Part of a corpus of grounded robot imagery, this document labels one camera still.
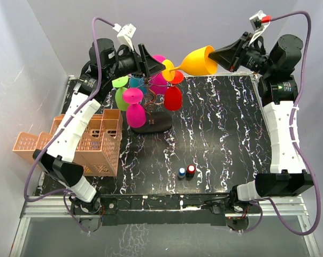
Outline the blue plastic wine glass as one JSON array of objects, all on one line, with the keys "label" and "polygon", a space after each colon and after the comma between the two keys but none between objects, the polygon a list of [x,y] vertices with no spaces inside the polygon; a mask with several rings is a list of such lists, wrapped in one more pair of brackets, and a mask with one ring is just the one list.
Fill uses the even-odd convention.
[{"label": "blue plastic wine glass", "polygon": [[147,93],[147,88],[146,88],[146,84],[144,82],[144,78],[141,77],[131,77],[129,79],[129,87],[130,88],[138,88],[143,95],[145,95]]}]

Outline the magenta plastic wine glass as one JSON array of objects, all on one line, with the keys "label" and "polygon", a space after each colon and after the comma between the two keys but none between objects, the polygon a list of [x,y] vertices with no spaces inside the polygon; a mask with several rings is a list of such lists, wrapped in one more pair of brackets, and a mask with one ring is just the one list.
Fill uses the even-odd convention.
[{"label": "magenta plastic wine glass", "polygon": [[164,95],[168,89],[167,81],[164,79],[161,73],[157,74],[150,80],[150,89],[154,91],[156,95]]}]

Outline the orange plastic wine glass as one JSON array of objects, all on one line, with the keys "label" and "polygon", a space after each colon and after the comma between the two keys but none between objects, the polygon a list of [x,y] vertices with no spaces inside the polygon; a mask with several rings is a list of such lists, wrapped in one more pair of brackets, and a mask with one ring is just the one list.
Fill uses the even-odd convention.
[{"label": "orange plastic wine glass", "polygon": [[168,82],[171,82],[175,78],[175,72],[177,70],[181,70],[192,76],[215,74],[218,69],[218,64],[209,58],[209,54],[212,52],[214,52],[213,46],[206,46],[194,50],[177,67],[169,59],[166,59],[162,62],[165,69],[161,74]]}]

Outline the green plastic wine glass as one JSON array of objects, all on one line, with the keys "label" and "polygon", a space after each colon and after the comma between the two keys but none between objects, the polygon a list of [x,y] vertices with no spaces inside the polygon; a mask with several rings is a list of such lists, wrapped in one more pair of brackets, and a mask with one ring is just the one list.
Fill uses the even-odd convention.
[{"label": "green plastic wine glass", "polygon": [[119,110],[126,111],[129,104],[124,101],[123,94],[127,90],[128,76],[120,77],[112,81],[112,86],[116,89],[115,101]]}]

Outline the red plastic wine glass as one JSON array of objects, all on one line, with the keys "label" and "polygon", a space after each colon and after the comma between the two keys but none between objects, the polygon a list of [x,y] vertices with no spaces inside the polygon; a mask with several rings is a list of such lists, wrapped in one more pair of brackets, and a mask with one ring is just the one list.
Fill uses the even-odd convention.
[{"label": "red plastic wine glass", "polygon": [[171,81],[164,95],[164,107],[170,111],[177,111],[182,107],[182,92],[177,87],[184,80],[184,75],[180,71],[175,72],[175,77]]}]

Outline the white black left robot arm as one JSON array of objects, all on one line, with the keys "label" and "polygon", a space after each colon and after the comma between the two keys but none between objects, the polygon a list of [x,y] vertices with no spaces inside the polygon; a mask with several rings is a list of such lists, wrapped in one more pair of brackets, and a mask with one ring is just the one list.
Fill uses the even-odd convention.
[{"label": "white black left robot arm", "polygon": [[143,44],[135,50],[122,44],[115,49],[112,40],[95,40],[89,49],[89,61],[81,70],[69,110],[47,145],[33,153],[33,166],[66,187],[82,202],[90,214],[99,211],[97,191],[83,175],[83,166],[73,162],[76,148],[93,115],[113,88],[113,80],[129,74],[151,77],[165,69]]}]

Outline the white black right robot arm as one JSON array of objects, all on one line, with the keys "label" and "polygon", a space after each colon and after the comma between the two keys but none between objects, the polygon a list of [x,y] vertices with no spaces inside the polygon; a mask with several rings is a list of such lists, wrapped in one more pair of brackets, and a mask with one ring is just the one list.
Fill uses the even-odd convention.
[{"label": "white black right robot arm", "polygon": [[303,41],[295,35],[281,36],[267,53],[261,36],[245,32],[234,43],[215,50],[209,58],[230,72],[240,66],[260,75],[257,91],[271,140],[271,165],[246,184],[229,193],[229,207],[242,212],[251,200],[272,196],[297,196],[314,185],[303,159],[293,146],[297,139],[295,101],[299,96],[293,76],[301,60]]}]

